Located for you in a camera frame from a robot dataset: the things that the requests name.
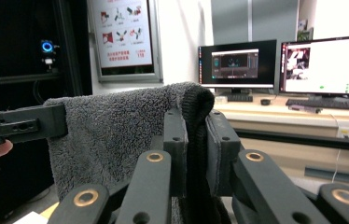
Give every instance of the floor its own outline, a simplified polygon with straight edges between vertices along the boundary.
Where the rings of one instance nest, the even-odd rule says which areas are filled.
[[[29,202],[15,209],[11,214],[8,215],[7,219],[0,222],[0,224],[13,224],[31,212],[40,214],[56,202],[58,202],[58,197],[56,194],[55,185],[52,185],[48,189],[45,189],[36,195]]]

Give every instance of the human hand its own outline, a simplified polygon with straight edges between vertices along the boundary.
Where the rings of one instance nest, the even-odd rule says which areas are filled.
[[[6,155],[12,149],[12,147],[12,142],[6,140],[5,143],[0,145],[0,157]]]

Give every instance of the white wall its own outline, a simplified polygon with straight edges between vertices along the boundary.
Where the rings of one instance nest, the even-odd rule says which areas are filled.
[[[349,35],[349,0],[317,1],[314,39]]]
[[[90,38],[93,94],[198,81],[198,46],[212,45],[210,0],[156,0],[163,83],[99,83],[93,38]]]
[[[308,20],[308,29],[314,27],[317,0],[300,0],[299,21]]]

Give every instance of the wooden desk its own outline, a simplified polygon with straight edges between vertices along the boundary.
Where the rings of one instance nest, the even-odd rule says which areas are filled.
[[[253,103],[216,104],[232,127],[279,133],[299,133],[336,137],[339,127],[349,127],[349,110],[323,109],[319,114],[289,110],[289,97],[268,94],[254,95]],[[272,99],[270,105],[261,105],[260,99]]]
[[[214,109],[222,112],[231,126],[238,129],[336,137],[339,127],[349,127],[349,110],[324,108],[321,113],[312,114],[289,110],[286,106],[288,96],[257,94],[253,97],[253,103],[215,104]],[[262,98],[272,99],[271,104],[261,105]],[[247,138],[242,138],[241,142],[246,149],[253,148],[268,153],[293,179],[331,182],[305,176],[305,166],[329,170],[338,168],[339,171],[349,172],[349,150],[341,150],[338,157],[337,148],[311,147]],[[314,186],[310,191],[317,191],[317,189]]]

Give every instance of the screw hole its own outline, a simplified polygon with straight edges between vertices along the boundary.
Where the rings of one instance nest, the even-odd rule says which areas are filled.
[[[82,202],[82,203],[87,203],[89,202],[90,200],[92,200],[93,198],[93,194],[91,193],[85,193],[85,194],[82,194],[80,197],[79,197],[79,200]]]
[[[259,154],[254,154],[254,153],[250,154],[250,157],[253,158],[253,159],[255,159],[255,160],[259,160],[259,158],[261,158],[261,157],[259,156]]]
[[[27,124],[21,124],[20,126],[18,126],[18,128],[21,130],[21,131],[25,131],[28,129],[28,125]]]
[[[303,213],[296,212],[293,214],[293,218],[297,223],[310,224],[311,220]]]
[[[134,224],[147,224],[149,222],[149,215],[144,212],[140,212],[133,217]]]
[[[152,154],[149,156],[150,159],[152,159],[153,161],[157,160],[160,158],[160,155],[157,155],[157,154]]]

